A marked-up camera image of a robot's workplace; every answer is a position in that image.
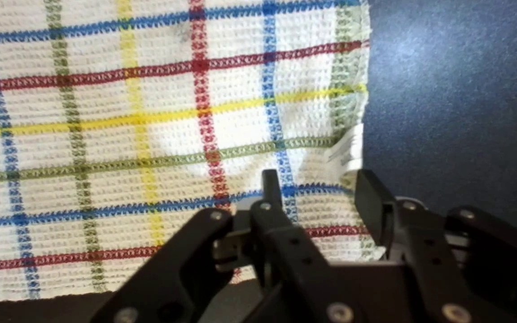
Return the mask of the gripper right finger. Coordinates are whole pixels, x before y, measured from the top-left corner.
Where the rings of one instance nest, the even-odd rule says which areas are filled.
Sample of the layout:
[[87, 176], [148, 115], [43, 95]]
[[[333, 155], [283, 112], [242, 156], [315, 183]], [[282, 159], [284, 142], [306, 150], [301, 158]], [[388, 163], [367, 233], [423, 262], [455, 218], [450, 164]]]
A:
[[517, 227], [470, 205], [439, 215], [359, 170], [355, 206], [382, 259], [409, 274], [416, 322], [517, 323]]

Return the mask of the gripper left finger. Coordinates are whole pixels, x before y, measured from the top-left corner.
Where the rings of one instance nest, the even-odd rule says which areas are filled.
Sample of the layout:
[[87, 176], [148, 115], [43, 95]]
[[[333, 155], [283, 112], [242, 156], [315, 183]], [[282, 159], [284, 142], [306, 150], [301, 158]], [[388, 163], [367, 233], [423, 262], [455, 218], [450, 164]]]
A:
[[261, 301], [241, 323], [354, 323], [354, 300], [306, 231], [283, 212], [275, 170], [263, 196], [231, 215], [197, 212], [90, 323], [198, 323], [234, 270], [252, 265]]

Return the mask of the white checked tea towel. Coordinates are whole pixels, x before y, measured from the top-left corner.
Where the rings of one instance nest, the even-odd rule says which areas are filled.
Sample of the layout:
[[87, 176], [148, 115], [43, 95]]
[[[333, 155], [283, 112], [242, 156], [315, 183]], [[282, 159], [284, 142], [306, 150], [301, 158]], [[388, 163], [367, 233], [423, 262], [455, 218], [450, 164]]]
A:
[[0, 302], [113, 291], [275, 169], [330, 260], [354, 207], [368, 0], [0, 0]]

